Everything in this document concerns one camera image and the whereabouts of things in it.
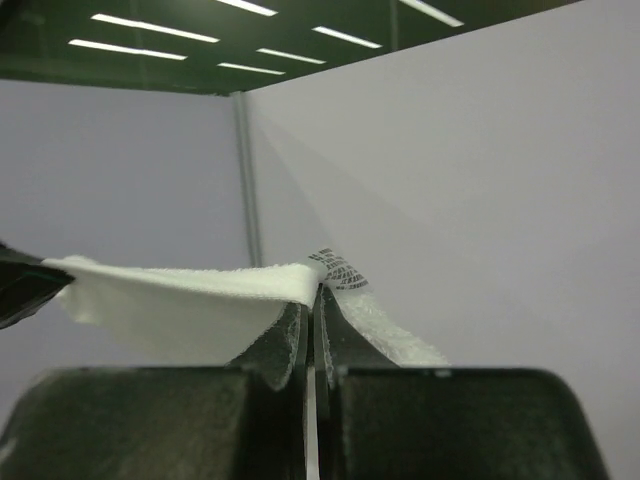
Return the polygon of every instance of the white towel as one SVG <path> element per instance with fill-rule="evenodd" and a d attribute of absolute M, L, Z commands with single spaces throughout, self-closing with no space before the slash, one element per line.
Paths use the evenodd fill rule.
<path fill-rule="evenodd" d="M 221 365 L 273 324 L 284 305 L 312 308 L 329 286 L 351 325 L 400 365 L 447 365 L 433 347 L 392 323 L 368 282 L 323 249 L 299 264 L 236 271 L 112 267 L 84 257 L 47 259 L 75 281 L 58 299 L 71 317 L 110 330 L 158 359 Z"/>

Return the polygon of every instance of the ceiling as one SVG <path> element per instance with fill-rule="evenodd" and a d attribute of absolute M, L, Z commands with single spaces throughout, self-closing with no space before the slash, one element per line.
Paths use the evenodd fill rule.
<path fill-rule="evenodd" d="M 434 42 L 578 0 L 427 0 L 451 26 L 411 0 L 251 0 L 265 16 L 219 0 L 4 0 L 0 78 L 228 95 Z M 209 43 L 92 20 L 105 14 L 219 39 Z M 380 45 L 368 48 L 312 29 L 328 27 Z M 73 39 L 186 57 L 130 55 L 69 45 Z M 268 48 L 326 63 L 258 52 Z M 219 66 L 233 63 L 283 74 Z"/>

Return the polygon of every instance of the fluorescent light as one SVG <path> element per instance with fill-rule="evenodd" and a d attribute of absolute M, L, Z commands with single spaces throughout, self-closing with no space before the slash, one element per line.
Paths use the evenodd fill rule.
<path fill-rule="evenodd" d="M 218 0 L 219 2 L 226 3 L 227 5 L 231 5 L 232 7 L 242 8 L 243 10 L 248 10 L 253 13 L 257 13 L 259 15 L 264 15 L 265 17 L 272 17 L 275 15 L 275 10 L 271 10 L 270 8 L 261 7 L 260 5 L 256 5 L 255 3 L 246 2 L 245 0 Z"/>
<path fill-rule="evenodd" d="M 451 15 L 444 13 L 442 10 L 438 10 L 436 7 L 432 7 L 421 0 L 400 0 L 405 5 L 408 5 L 416 10 L 429 15 L 430 17 L 440 20 L 442 23 L 446 23 L 450 27 L 461 27 L 463 22 L 457 18 L 453 18 Z"/>
<path fill-rule="evenodd" d="M 184 60 L 184 55 L 174 55 L 173 53 L 155 52 L 153 50 L 144 50 L 141 48 L 120 47 L 118 45 L 109 45 L 108 43 L 89 42 L 87 40 L 71 40 L 69 45 L 76 47 L 97 48 L 98 50 L 108 50 L 110 52 L 130 53 L 132 55 L 146 55 L 148 57 L 168 58 L 169 60 Z"/>
<path fill-rule="evenodd" d="M 114 23 L 116 25 L 122 25 L 123 27 L 142 28 L 144 30 L 152 30 L 154 32 L 166 33 L 169 35 L 176 35 L 178 37 L 191 38 L 193 40 L 200 40 L 201 42 L 216 43 L 220 40 L 213 37 L 207 37 L 206 35 L 200 35 L 197 33 L 185 32 L 183 30 L 176 30 L 175 28 L 161 27 L 152 23 L 136 22 L 134 20 L 127 20 L 125 18 L 112 17 L 111 15 L 104 15 L 98 13 L 91 17 L 91 20 L 98 20 L 99 22 Z"/>
<path fill-rule="evenodd" d="M 313 29 L 313 31 L 318 33 L 324 33 L 325 35 L 339 38 L 340 40 L 345 40 L 347 42 L 357 43 L 358 45 L 362 45 L 363 47 L 369 47 L 369 48 L 382 47 L 382 45 L 378 43 L 373 43 L 373 42 L 370 42 L 369 40 L 363 40 L 362 38 L 354 37 L 353 35 L 349 35 L 348 33 L 343 33 L 337 30 L 333 30 L 332 28 L 316 27 Z"/>
<path fill-rule="evenodd" d="M 249 67 L 247 65 L 238 65 L 237 63 L 222 62 L 218 64 L 219 67 L 236 68 L 238 70 L 248 70 L 250 72 L 258 73 L 270 73 L 271 75 L 284 75 L 285 72 L 279 72 L 277 70 L 268 70 L 266 68 Z"/>
<path fill-rule="evenodd" d="M 303 57 L 301 55 L 294 55 L 293 53 L 279 52 L 278 50 L 271 50 L 270 48 L 259 48 L 256 50 L 260 53 L 267 53 L 269 55 L 275 55 L 276 57 L 290 58 L 291 60 L 300 60 L 301 62 L 315 63 L 316 65 L 322 65 L 327 63 L 324 60 L 318 60 L 310 57 Z"/>

